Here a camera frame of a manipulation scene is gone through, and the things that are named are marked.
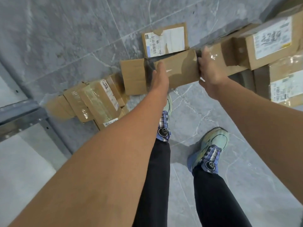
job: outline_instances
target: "person's left hand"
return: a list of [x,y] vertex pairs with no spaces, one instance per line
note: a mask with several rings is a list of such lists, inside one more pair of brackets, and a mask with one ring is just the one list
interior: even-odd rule
[[165,94],[167,94],[169,90],[169,77],[163,62],[159,62],[157,69],[152,72],[151,89],[164,91]]

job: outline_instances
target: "shoe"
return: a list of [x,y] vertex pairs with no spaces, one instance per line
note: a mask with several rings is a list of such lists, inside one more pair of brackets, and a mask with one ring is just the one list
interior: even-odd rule
[[172,114],[172,98],[170,95],[167,95],[167,103],[163,108],[162,116],[160,118],[157,139],[168,142],[169,137],[171,136],[169,125],[169,116]]
[[196,166],[209,173],[218,174],[220,154],[227,147],[229,133],[222,127],[215,127],[202,137],[200,149],[187,159],[187,168],[190,172]]

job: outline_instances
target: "black pants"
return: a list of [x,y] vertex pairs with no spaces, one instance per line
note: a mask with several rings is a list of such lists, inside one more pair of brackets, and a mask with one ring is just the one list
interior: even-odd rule
[[[203,227],[250,226],[247,217],[217,174],[193,170],[196,209]],[[133,227],[167,226],[170,147],[156,140],[149,159],[146,180]]]

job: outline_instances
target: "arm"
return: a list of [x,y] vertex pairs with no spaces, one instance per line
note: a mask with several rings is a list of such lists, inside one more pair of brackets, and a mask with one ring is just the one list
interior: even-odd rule
[[168,87],[160,63],[138,106],[86,142],[10,227],[131,227]]
[[303,204],[303,112],[264,99],[230,80],[204,49],[200,84],[217,99],[251,147]]

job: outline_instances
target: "tile floor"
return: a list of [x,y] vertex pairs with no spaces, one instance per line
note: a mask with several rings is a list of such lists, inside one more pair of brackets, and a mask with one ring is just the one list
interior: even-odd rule
[[[186,22],[189,45],[264,20],[282,0],[0,0],[0,60],[24,92],[43,105],[80,81],[120,72],[142,57],[140,33]],[[232,133],[219,174],[253,226],[300,225],[303,207],[247,144],[218,102],[198,84],[172,91],[169,226],[199,226],[187,154],[214,126]],[[143,96],[132,97],[134,107]],[[76,118],[51,123],[76,151],[97,129]]]

